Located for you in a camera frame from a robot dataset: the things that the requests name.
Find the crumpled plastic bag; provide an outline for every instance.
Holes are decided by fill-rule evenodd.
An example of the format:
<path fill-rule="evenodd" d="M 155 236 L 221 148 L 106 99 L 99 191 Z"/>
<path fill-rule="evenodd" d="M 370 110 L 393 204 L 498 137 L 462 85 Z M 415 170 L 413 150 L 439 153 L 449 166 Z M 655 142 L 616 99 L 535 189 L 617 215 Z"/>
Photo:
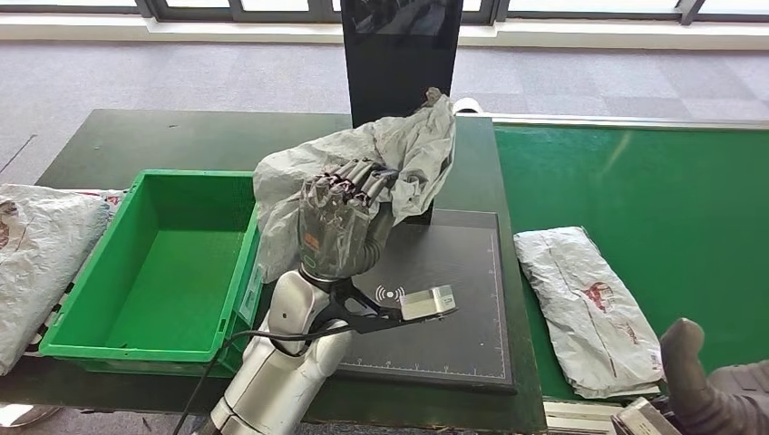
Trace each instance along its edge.
<path fill-rule="evenodd" d="M 580 227 L 513 237 L 574 392 L 588 399 L 659 392 L 659 341 L 636 300 Z"/>
<path fill-rule="evenodd" d="M 428 101 L 406 118 L 386 117 L 276 152 L 254 171 L 258 203 L 258 264 L 264 282 L 298 266 L 297 215 L 305 179 L 351 159 L 369 158 L 400 174 L 378 202 L 392 202 L 395 223 L 426 211 L 451 170 L 454 150 L 452 103 L 431 88 Z"/>
<path fill-rule="evenodd" d="M 107 227 L 100 198 L 0 186 L 0 375 L 14 367 Z"/>

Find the gray carpet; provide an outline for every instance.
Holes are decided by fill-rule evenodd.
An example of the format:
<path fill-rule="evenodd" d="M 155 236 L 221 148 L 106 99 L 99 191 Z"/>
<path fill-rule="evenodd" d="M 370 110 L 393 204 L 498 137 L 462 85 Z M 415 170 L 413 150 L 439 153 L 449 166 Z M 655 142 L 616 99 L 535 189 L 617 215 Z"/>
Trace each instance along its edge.
<path fill-rule="evenodd" d="M 769 120 L 769 54 L 462 48 L 486 111 Z M 34 183 L 95 108 L 349 113 L 338 45 L 0 43 L 0 182 Z M 175 417 L 65 410 L 0 434 L 165 434 Z M 432 433 L 305 425 L 303 433 Z"/>

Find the dark table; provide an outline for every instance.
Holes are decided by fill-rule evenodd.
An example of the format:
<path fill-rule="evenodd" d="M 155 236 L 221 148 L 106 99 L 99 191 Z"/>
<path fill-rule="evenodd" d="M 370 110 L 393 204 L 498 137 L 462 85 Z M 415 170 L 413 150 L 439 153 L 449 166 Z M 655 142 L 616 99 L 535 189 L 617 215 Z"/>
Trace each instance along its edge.
<path fill-rule="evenodd" d="M 147 168 L 253 170 L 269 153 L 347 128 L 348 115 L 98 110 L 38 184 L 59 189 L 125 189 Z M 518 394 L 332 378 L 305 420 L 544 433 L 539 377 L 491 120 L 457 120 L 456 162 L 435 206 L 498 214 Z M 181 411 L 196 381 L 92 373 L 69 362 L 25 357 L 9 375 L 0 377 L 0 401 L 98 410 Z M 228 382 L 209 380 L 193 410 L 208 411 Z"/>

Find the black cable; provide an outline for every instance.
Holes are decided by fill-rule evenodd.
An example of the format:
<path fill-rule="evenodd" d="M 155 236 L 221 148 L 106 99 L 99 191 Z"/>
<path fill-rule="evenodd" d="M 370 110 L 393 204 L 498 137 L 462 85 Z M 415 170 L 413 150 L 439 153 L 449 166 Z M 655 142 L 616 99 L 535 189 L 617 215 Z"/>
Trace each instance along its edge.
<path fill-rule="evenodd" d="M 219 354 L 221 353 L 221 351 L 230 347 L 238 338 L 264 337 L 270 340 L 278 340 L 280 342 L 308 342 L 308 341 L 316 340 L 321 337 L 327 337 L 329 335 L 346 333 L 347 331 L 352 331 L 352 330 L 353 330 L 353 327 L 348 324 L 345 326 L 339 326 L 337 328 L 326 329 L 325 331 L 318 331 L 316 333 L 300 333 L 300 334 L 292 334 L 292 335 L 283 335 L 280 333 L 267 333 L 264 331 L 247 330 L 247 331 L 240 331 L 239 333 L 232 334 L 232 336 L 226 342 L 224 342 L 220 348 L 218 348 L 216 353 L 214 353 L 214 357 L 211 358 L 211 361 L 209 361 L 208 365 L 206 365 L 206 370 L 203 371 L 203 374 L 200 376 L 200 379 L 198 380 L 198 384 L 195 385 L 195 390 L 192 390 L 192 394 L 190 395 L 190 398 L 187 399 L 187 404 L 184 405 L 184 412 L 181 414 L 181 417 L 179 418 L 179 422 L 176 423 L 176 429 L 173 430 L 172 435 L 179 435 L 181 426 L 184 425 L 184 421 L 187 419 L 187 416 L 190 415 L 190 406 L 192 406 L 192 403 L 195 401 L 195 396 L 197 396 L 198 392 L 200 392 L 200 388 L 203 386 L 203 382 L 205 382 L 206 378 L 209 377 L 209 373 L 211 373 L 211 369 L 213 369 L 214 365 L 216 365 L 216 361 L 218 360 Z"/>

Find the wifi symbol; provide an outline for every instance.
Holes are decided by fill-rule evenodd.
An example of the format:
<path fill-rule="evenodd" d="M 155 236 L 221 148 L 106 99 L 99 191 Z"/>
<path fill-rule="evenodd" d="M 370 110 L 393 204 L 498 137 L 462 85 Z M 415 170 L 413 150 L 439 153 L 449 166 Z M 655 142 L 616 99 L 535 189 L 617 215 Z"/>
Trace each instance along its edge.
<path fill-rule="evenodd" d="M 393 301 L 398 304 L 401 303 L 401 298 L 406 296 L 406 292 L 403 287 L 398 287 L 394 292 L 387 290 L 383 285 L 376 288 L 375 299 L 376 302 L 382 303 L 384 301 Z"/>

